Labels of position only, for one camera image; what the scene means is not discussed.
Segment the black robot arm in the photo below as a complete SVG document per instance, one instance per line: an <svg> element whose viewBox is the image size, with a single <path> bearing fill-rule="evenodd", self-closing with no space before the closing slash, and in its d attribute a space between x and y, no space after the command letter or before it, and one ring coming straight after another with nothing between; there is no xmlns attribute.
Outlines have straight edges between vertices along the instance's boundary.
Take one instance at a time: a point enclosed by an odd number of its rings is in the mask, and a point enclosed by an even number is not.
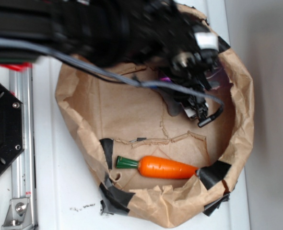
<svg viewBox="0 0 283 230"><path fill-rule="evenodd" d="M172 0L0 0L0 64L54 57L107 81L171 94L199 126L220 38Z"/></svg>

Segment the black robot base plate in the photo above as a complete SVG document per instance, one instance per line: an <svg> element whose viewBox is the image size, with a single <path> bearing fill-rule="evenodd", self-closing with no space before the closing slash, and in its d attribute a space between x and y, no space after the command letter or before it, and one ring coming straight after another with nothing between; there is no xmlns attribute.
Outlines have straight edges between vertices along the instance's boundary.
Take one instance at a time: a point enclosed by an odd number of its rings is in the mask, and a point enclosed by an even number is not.
<svg viewBox="0 0 283 230"><path fill-rule="evenodd" d="M0 176L23 149L23 103L0 84Z"/></svg>

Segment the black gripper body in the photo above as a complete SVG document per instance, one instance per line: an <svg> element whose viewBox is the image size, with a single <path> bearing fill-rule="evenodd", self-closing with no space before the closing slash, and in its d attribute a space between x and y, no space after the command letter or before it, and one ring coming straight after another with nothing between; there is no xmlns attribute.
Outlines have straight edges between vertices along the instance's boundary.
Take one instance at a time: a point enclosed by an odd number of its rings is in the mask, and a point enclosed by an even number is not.
<svg viewBox="0 0 283 230"><path fill-rule="evenodd" d="M206 16L193 7L153 9L153 66L173 82L196 91L211 90L206 78L219 54L219 38Z"/></svg>

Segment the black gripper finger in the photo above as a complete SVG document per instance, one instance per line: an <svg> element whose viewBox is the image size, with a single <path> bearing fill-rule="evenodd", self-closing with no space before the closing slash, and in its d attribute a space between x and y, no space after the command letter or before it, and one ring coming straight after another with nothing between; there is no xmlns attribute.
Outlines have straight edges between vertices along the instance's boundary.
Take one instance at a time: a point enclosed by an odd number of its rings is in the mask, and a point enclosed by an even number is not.
<svg viewBox="0 0 283 230"><path fill-rule="evenodd" d="M179 102L189 119L205 120L208 116L208 105L203 97L181 93Z"/></svg>

